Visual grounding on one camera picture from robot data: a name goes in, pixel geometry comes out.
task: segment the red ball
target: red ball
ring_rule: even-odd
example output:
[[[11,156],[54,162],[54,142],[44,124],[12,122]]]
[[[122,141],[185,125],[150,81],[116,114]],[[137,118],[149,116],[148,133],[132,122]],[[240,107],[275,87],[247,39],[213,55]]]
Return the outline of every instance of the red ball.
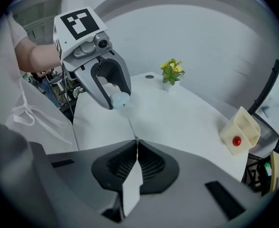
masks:
[[[235,136],[232,140],[234,146],[239,146],[242,143],[242,139],[239,136]]]

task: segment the white paper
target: white paper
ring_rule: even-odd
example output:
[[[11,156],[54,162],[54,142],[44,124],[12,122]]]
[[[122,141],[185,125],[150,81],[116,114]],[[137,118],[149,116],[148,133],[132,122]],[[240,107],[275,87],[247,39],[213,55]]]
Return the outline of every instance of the white paper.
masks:
[[[141,167],[136,160],[127,179],[122,185],[122,202],[124,214],[127,217],[140,200],[140,186],[143,184]]]

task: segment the white wall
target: white wall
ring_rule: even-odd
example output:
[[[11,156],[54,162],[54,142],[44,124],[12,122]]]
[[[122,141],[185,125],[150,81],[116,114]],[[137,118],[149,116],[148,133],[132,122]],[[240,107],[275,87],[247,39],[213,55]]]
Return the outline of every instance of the white wall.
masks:
[[[236,108],[252,105],[279,58],[279,41],[270,43],[234,18],[201,7],[140,8],[106,25],[131,75],[161,73],[160,64],[174,57],[186,71],[182,86]]]

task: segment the white cloth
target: white cloth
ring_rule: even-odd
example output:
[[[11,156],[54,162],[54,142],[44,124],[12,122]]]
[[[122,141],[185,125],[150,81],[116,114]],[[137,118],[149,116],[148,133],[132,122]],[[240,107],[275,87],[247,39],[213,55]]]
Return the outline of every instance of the white cloth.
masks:
[[[47,154],[77,150],[71,122],[20,76],[14,48],[27,36],[12,15],[0,20],[0,124],[42,144]]]

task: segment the person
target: person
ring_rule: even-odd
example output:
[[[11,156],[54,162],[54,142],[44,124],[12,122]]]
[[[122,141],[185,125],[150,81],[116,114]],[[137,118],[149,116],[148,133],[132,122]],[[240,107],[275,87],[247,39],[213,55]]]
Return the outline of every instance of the person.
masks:
[[[46,72],[38,72],[38,73],[32,73],[32,76],[35,80],[39,82],[39,86],[45,91],[47,97],[49,98],[50,101],[53,102],[53,104],[57,107],[60,108],[61,104],[58,101],[56,95],[54,94],[54,91],[47,80],[47,75],[52,73],[52,69],[47,70]]]
[[[60,65],[55,45],[36,45],[12,14],[1,17],[0,124],[40,143],[46,154],[77,151],[73,127],[20,70],[39,73]]]

